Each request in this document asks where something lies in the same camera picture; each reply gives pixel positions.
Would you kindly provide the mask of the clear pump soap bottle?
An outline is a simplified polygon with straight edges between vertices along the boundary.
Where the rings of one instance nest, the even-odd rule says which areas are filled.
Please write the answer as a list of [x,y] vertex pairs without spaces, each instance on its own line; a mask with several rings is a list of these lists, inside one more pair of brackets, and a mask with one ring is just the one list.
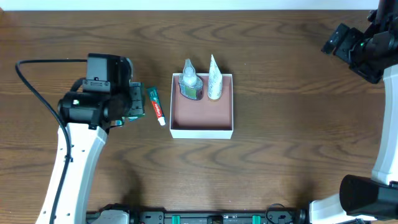
[[185,60],[182,74],[179,75],[178,85],[180,93],[189,100],[201,100],[203,98],[203,81],[196,74],[190,59]]

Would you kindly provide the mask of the white patterned cream tube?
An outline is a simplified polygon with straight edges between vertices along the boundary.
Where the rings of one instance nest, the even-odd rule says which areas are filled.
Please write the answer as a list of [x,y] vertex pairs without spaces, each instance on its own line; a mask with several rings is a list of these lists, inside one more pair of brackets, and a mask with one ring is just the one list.
[[219,100],[222,95],[223,76],[216,64],[215,58],[211,55],[210,67],[208,73],[208,98]]

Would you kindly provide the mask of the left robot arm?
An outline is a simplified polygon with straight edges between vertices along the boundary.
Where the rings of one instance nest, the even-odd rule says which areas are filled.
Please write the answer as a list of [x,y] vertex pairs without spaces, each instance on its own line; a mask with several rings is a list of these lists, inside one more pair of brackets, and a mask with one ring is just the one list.
[[66,162],[67,145],[61,129],[58,130],[58,147],[55,164],[37,223],[85,223],[87,202],[96,164],[106,144],[108,135],[101,128],[90,129],[87,124],[68,123],[71,141],[71,161],[58,198],[55,213],[53,203]]

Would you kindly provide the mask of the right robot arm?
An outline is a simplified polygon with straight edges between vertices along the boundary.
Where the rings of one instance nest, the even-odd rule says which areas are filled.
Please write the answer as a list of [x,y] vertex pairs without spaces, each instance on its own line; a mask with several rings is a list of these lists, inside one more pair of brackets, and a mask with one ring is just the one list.
[[371,84],[385,102],[374,165],[367,177],[343,177],[339,191],[309,205],[310,223],[371,223],[397,219],[397,28],[373,22],[365,32],[340,24],[322,51]]

